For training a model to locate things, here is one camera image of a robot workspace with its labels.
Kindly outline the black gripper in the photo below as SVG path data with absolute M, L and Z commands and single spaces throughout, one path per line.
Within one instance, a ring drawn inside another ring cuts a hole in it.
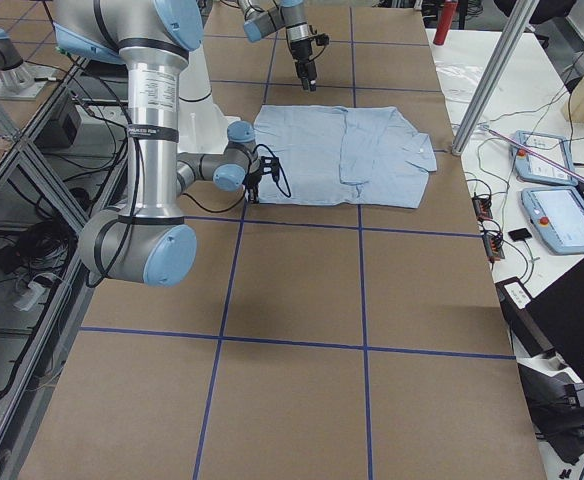
M 262 180 L 264 173 L 262 170 L 257 170 L 248 173 L 244 178 L 245 192 L 248 197 L 248 202 L 251 204 L 259 204 L 259 184 Z
M 291 55 L 295 62 L 297 77 L 305 91 L 316 90 L 317 71 L 312 59 L 312 41 L 298 40 L 290 43 Z

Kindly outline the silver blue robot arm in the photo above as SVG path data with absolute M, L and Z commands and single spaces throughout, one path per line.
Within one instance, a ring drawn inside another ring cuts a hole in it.
M 177 198 L 197 181 L 253 192 L 265 161 L 245 121 L 227 128 L 220 154 L 180 152 L 179 80 L 199 53 L 203 21 L 194 1 L 59 1 L 55 35 L 68 53 L 128 72 L 127 196 L 95 214 L 78 253 L 93 277 L 172 286 L 190 271 L 195 231 Z
M 255 1 L 239 0 L 244 23 L 243 30 L 249 42 L 255 43 L 283 29 L 288 50 L 294 60 L 296 75 L 306 91 L 316 90 L 317 70 L 313 45 L 325 45 L 329 38 L 319 34 L 307 21 L 304 2 L 278 1 L 264 9 Z

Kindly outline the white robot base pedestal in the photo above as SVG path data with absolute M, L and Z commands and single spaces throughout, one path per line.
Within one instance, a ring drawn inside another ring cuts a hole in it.
M 214 101 L 204 45 L 189 53 L 179 76 L 178 100 L 178 152 L 221 154 L 227 128 L 239 117 L 224 115 Z

